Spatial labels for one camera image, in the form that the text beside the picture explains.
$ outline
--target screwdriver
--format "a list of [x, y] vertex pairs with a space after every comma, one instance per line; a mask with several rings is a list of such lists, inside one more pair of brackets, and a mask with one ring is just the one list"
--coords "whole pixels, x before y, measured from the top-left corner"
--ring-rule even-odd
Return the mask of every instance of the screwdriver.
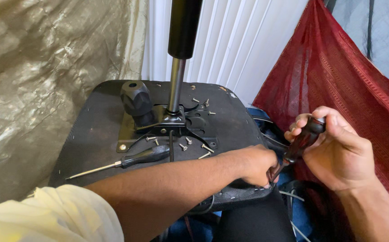
[[278, 168], [278, 171], [275, 172], [270, 182], [274, 182], [284, 167], [295, 163], [298, 158], [302, 157], [305, 149], [312, 146], [318, 139], [318, 136], [325, 131], [325, 118], [308, 118], [307, 124], [302, 128], [301, 133], [296, 136], [293, 143], [290, 144], [289, 150], [284, 154], [283, 164]]
[[120, 161], [115, 162], [114, 164], [102, 166], [93, 170], [85, 171], [78, 173], [76, 175], [73, 175], [71, 177], [68, 177], [66, 179], [72, 179], [75, 177], [80, 177], [83, 175], [91, 174], [98, 171], [107, 170], [110, 168], [117, 168], [121, 167], [123, 169], [126, 169], [134, 164], [138, 163], [149, 163], [149, 162], [156, 162], [161, 159], [165, 159], [169, 156], [169, 145], [159, 145], [154, 146], [152, 148], [146, 149], [136, 155], [133, 156], [124, 156], [121, 158]]

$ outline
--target red curtain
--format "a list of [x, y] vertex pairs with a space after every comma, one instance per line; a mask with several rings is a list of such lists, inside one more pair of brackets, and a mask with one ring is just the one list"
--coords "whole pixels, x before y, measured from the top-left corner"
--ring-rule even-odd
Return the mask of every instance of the red curtain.
[[[372, 142], [377, 176], [389, 191], [389, 79], [360, 52], [323, 1], [310, 0], [253, 105], [282, 130], [300, 113], [335, 108]], [[298, 179], [314, 180], [303, 162], [295, 170]]]

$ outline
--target white vertical blinds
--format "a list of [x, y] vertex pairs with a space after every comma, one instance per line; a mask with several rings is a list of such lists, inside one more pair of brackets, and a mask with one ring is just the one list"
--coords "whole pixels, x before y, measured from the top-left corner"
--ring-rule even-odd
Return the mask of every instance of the white vertical blinds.
[[[222, 85], [250, 106], [293, 35], [308, 0], [203, 0], [185, 82]], [[143, 80], [170, 80], [171, 0], [150, 0]]]

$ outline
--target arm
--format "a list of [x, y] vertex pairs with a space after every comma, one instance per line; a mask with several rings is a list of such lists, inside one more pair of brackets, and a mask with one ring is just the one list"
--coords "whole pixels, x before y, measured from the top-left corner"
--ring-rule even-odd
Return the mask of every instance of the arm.
[[150, 241], [235, 179], [266, 186], [266, 172], [276, 164], [275, 153], [258, 145], [129, 171], [86, 188], [113, 207], [126, 241]]
[[[287, 140], [300, 134], [310, 115], [296, 118]], [[375, 175], [370, 141], [335, 109], [319, 107], [312, 116], [326, 117], [326, 132], [305, 150], [307, 166], [338, 195], [358, 241], [389, 241], [389, 194]]]

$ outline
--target black screwdriver handle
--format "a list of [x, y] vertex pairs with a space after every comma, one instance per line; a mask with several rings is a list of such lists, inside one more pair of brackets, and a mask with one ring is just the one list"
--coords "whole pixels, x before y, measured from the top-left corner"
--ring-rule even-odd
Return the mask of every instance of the black screwdriver handle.
[[283, 159], [288, 163], [296, 162], [305, 149], [312, 146], [318, 139], [318, 136], [324, 131], [326, 131], [325, 118], [310, 117], [305, 127], [302, 128], [301, 133], [296, 136], [289, 150], [284, 154]]
[[174, 0], [170, 12], [168, 53], [178, 59], [193, 56], [202, 0]]
[[169, 157], [169, 145], [159, 145], [146, 149], [133, 156], [121, 158], [121, 168], [126, 169], [134, 164], [156, 162]]

